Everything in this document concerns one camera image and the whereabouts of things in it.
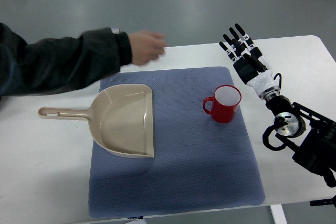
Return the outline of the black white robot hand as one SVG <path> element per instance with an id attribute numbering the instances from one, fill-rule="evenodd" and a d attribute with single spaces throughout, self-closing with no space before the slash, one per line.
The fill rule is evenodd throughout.
<path id="1" fill-rule="evenodd" d="M 241 81 L 253 88 L 257 96 L 264 101 L 279 96 L 281 91 L 281 74 L 272 73 L 272 68 L 260 48 L 245 32 L 240 24 L 229 28 L 233 36 L 223 34 L 224 42 L 220 47 L 233 63 L 233 67 Z"/>

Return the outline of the dark sleeved forearm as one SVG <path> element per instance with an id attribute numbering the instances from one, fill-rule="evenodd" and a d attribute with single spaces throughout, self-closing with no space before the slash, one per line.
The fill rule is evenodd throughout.
<path id="1" fill-rule="evenodd" d="M 1 24 L 1 97 L 51 95 L 80 90 L 132 61 L 129 38 L 111 28 L 79 38 L 47 38 L 28 44 Z"/>

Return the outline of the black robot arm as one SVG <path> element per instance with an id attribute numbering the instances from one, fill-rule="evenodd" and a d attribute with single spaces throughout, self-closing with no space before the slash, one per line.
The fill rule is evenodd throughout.
<path id="1" fill-rule="evenodd" d="M 280 88 L 266 95 L 266 107 L 275 116 L 262 135 L 272 151 L 290 148 L 292 159 L 335 187 L 335 121 L 280 94 Z"/>

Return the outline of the person's bare hand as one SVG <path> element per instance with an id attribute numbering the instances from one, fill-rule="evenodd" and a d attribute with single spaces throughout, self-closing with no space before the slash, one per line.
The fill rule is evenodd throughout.
<path id="1" fill-rule="evenodd" d="M 128 34 L 128 38 L 132 52 L 131 63 L 133 65 L 145 65 L 165 54 L 167 43 L 163 33 L 138 31 Z"/>

